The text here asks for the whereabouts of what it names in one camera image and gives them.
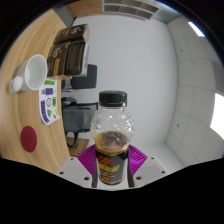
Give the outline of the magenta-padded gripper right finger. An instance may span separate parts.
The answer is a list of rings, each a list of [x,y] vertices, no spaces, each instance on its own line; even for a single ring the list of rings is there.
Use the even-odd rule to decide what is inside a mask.
[[[168,174],[166,168],[155,156],[129,146],[127,181],[129,187],[143,187]]]

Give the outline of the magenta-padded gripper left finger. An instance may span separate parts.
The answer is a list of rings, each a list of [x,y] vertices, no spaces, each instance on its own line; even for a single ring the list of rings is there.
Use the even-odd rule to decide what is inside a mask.
[[[95,146],[88,147],[77,157],[70,156],[56,175],[84,188],[96,188],[98,172]]]

